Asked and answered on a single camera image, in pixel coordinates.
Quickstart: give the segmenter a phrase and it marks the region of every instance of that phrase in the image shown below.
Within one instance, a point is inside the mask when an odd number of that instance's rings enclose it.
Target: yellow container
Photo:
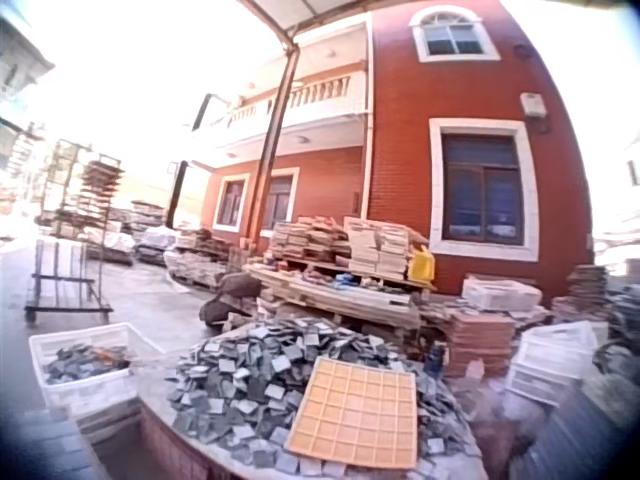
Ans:
[[[413,259],[409,262],[409,280],[428,283],[436,273],[436,259],[429,250],[422,246],[422,250],[413,251]]]

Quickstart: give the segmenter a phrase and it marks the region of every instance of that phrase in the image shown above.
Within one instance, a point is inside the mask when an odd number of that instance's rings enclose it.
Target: concrete ground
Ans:
[[[24,305],[29,296],[35,248],[32,242],[8,248],[10,246],[0,250],[0,398],[5,408],[19,413],[45,408],[32,366],[29,337],[100,326],[102,321],[98,314],[38,313],[36,324],[29,326],[24,319]],[[90,264],[90,270],[93,268],[95,264]],[[105,263],[103,289],[114,309],[110,323],[129,322],[167,351],[188,348],[210,336],[198,319],[198,311],[212,294],[191,291],[170,282],[163,268]],[[52,294],[49,285],[44,295]],[[103,459],[114,480],[162,480],[157,466],[147,458],[139,442],[131,443],[123,449],[112,449],[109,458]],[[152,477],[147,476],[149,472],[153,472]]]

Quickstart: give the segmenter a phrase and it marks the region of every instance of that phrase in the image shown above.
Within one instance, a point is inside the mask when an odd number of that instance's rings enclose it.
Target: arched window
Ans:
[[[428,7],[409,23],[421,62],[499,60],[482,20],[466,8]]]

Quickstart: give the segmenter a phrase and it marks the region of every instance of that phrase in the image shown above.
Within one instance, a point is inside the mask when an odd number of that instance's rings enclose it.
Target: white balcony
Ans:
[[[289,96],[278,154],[361,145],[364,71],[303,85]],[[194,135],[194,159],[221,167],[259,158],[275,96],[233,110]]]

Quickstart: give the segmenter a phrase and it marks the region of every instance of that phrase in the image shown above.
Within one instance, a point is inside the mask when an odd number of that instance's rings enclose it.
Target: orange plastic grid tray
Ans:
[[[412,373],[318,357],[286,448],[351,465],[414,468],[417,424]]]

